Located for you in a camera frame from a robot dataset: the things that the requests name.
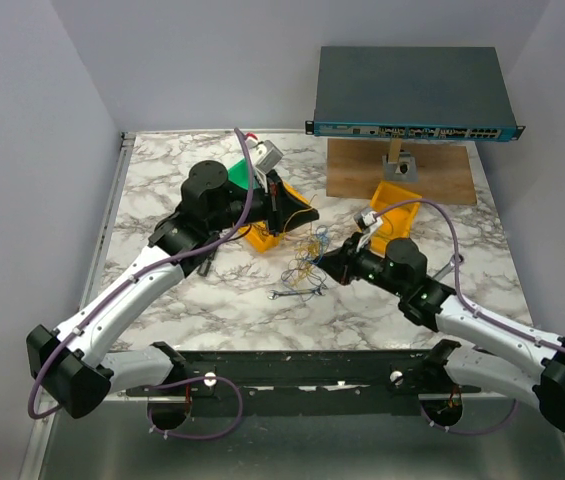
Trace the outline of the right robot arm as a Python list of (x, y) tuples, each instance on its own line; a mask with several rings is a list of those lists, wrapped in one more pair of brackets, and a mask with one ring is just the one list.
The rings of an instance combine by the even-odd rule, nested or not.
[(528, 327), (463, 300), (458, 290), (427, 273), (427, 258), (408, 238), (389, 242), (379, 256), (358, 244), (360, 234), (316, 259), (341, 285), (363, 280), (398, 297), (413, 324), (457, 337), (426, 362), (431, 390), (475, 386), (536, 408), (565, 433), (565, 336)]

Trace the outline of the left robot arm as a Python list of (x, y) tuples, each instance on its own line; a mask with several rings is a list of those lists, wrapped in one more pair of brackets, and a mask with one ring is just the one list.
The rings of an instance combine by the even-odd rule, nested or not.
[(153, 386), (163, 395), (176, 393), (184, 372), (171, 348), (152, 345), (115, 358), (112, 345), (217, 250), (222, 232), (262, 223), (278, 236), (318, 218), (275, 171), (263, 184), (253, 180), (242, 188), (223, 164), (196, 163), (181, 186), (180, 203), (157, 224), (131, 266), (71, 318), (53, 329), (38, 325), (27, 335), (35, 389), (44, 389), (74, 419), (90, 414), (115, 391)]

